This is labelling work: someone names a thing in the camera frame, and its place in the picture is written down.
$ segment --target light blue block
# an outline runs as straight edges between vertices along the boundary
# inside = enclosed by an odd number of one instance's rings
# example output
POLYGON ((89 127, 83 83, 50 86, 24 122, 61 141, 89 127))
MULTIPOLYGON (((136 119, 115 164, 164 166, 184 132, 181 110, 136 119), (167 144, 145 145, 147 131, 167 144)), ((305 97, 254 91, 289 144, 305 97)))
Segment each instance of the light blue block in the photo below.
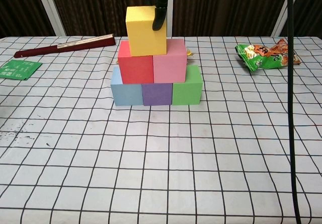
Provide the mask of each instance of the light blue block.
POLYGON ((116 106, 143 105, 141 84, 123 84, 119 66, 113 69, 111 89, 116 106))

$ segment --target yellow block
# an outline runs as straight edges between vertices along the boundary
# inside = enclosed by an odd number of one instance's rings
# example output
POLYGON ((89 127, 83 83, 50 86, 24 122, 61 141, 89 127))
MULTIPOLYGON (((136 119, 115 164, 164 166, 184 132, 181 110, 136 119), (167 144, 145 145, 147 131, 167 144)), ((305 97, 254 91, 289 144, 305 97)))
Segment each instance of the yellow block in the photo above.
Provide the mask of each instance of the yellow block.
POLYGON ((126 29, 131 56, 167 54, 167 21, 153 31, 155 6, 127 7, 126 29))

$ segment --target black cable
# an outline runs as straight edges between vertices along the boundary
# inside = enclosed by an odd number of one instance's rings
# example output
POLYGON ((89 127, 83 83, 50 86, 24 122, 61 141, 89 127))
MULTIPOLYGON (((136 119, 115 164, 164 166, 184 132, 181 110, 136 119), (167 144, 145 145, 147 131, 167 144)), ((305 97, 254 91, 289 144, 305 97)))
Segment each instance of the black cable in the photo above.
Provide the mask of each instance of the black cable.
POLYGON ((295 149, 294 149, 294 123, 293 123, 293 0, 287 0, 287 41, 288 41, 288 69, 287 69, 287 106, 288 106, 288 133, 290 141, 290 160, 291 160, 291 185, 293 206, 296 223, 301 224, 300 212, 297 203, 296 191, 296 169, 295 169, 295 149))

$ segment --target red block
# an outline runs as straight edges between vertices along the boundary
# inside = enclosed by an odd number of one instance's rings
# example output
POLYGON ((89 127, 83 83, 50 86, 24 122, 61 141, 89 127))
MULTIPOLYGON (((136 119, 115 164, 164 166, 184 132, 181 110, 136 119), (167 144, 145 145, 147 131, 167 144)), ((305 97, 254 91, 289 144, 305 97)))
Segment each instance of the red block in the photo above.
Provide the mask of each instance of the red block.
POLYGON ((121 41, 118 61, 123 84, 154 83, 152 55, 131 56, 128 40, 121 41))

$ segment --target stacked blocks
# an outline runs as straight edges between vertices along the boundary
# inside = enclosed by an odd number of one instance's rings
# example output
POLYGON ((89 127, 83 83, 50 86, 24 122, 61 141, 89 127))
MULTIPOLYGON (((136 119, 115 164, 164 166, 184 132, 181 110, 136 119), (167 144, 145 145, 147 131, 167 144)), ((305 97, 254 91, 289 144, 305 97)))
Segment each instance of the stacked blocks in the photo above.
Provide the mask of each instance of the stacked blocks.
POLYGON ((124 84, 153 83, 152 56, 131 56, 129 41, 121 41, 118 61, 124 84))
POLYGON ((119 67, 113 69, 111 90, 116 106, 143 105, 142 85, 123 84, 119 67))
POLYGON ((186 66, 184 39, 167 39, 167 54, 153 56, 154 83, 185 82, 186 66))
POLYGON ((143 84, 143 105, 171 105, 172 83, 143 84))
POLYGON ((173 83, 173 105, 197 105, 200 102, 202 78, 196 65, 187 66, 186 81, 173 83))
POLYGON ((126 30, 132 56, 167 53, 167 24, 153 31, 154 6, 127 7, 126 30))
POLYGON ((199 104, 202 77, 196 65, 187 66, 183 39, 167 39, 167 23, 152 30, 154 8, 128 7, 129 40, 121 41, 111 89, 116 106, 199 104))

